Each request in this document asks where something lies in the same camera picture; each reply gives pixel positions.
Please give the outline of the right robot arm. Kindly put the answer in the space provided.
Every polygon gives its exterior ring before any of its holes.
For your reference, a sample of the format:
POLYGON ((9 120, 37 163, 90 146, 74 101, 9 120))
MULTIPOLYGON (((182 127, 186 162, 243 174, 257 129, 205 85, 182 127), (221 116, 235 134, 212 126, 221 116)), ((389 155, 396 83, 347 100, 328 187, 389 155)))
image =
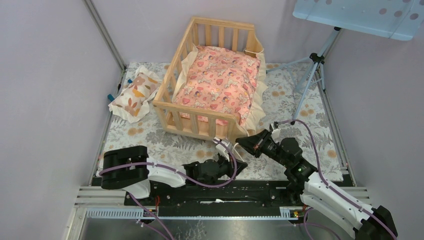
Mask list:
POLYGON ((236 143, 252 156, 266 155, 285 167, 287 201, 302 203, 320 212, 355 240, 395 240, 398 232, 391 212, 380 205, 373 207, 341 189, 303 157, 297 140, 287 137, 274 140, 278 122, 255 135, 239 137, 236 143))

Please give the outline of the wooden pet bed frame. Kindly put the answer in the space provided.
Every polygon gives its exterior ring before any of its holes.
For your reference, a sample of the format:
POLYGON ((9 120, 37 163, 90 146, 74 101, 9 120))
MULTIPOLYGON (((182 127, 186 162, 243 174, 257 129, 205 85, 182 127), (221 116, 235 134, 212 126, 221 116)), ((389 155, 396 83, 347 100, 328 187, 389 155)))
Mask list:
POLYGON ((232 31, 231 49, 233 51, 238 50, 240 31, 247 33, 247 39, 244 43, 249 56, 253 57, 255 53, 264 49, 256 37, 254 24, 193 16, 152 102, 165 131, 208 141, 217 137, 234 142, 235 139, 247 135, 239 126, 236 116, 172 102, 172 97, 178 92, 178 77, 183 74, 183 60, 187 58, 194 47, 198 45, 210 46, 213 39, 217 39, 218 46, 224 47, 226 30, 232 31))

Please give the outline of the pink patterned bed cushion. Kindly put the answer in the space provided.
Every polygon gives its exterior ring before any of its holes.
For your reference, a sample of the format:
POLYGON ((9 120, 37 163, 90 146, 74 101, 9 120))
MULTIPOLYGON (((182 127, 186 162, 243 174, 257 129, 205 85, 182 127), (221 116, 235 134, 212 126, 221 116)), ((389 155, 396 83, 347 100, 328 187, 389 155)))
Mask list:
POLYGON ((250 56, 224 47, 195 46, 181 65, 174 104, 230 114, 238 120, 239 129, 256 130, 266 115, 263 52, 250 56))

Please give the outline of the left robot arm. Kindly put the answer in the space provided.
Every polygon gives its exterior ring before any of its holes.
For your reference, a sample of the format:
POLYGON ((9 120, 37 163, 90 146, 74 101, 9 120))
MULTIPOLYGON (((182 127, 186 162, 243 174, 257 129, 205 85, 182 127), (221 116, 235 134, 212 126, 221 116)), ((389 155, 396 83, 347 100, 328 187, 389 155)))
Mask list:
POLYGON ((151 182, 180 188, 195 184, 206 188, 220 188, 236 179, 248 164, 240 159, 228 140, 214 138, 217 159, 195 161, 181 166, 155 160, 148 155, 146 146, 139 145, 105 153, 103 169, 99 172, 100 186, 105 190, 124 190, 142 205, 155 200, 151 182))

